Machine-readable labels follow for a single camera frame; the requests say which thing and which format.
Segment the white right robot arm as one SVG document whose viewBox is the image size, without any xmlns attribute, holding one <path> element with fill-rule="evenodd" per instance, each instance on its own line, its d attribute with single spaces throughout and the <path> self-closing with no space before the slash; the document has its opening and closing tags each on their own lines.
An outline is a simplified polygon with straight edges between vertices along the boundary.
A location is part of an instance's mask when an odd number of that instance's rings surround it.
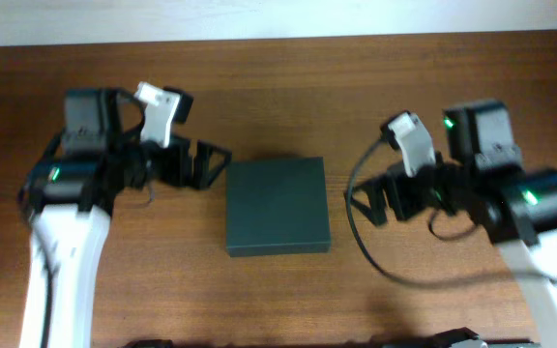
<svg viewBox="0 0 557 348">
<path fill-rule="evenodd" d="M 422 212 L 433 217 L 465 213 L 483 229 L 506 270 L 457 278 L 387 279 L 435 290 L 515 281 L 543 347 L 557 347 L 557 170 L 529 172 L 513 137 L 506 105 L 498 100 L 458 104 L 443 113 L 449 154 L 443 156 L 419 116 L 402 111 L 380 128 L 379 145 L 400 152 L 384 173 L 360 181 L 351 175 L 344 193 L 348 214 L 360 212 L 380 226 Z"/>
</svg>

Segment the black box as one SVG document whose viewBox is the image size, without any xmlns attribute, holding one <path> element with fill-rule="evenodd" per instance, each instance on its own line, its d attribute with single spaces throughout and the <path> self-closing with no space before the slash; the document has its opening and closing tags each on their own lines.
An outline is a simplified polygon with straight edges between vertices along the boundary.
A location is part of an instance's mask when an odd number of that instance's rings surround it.
<svg viewBox="0 0 557 348">
<path fill-rule="evenodd" d="M 332 244 L 321 157 L 238 161 L 226 173 L 231 257 L 325 253 Z"/>
</svg>

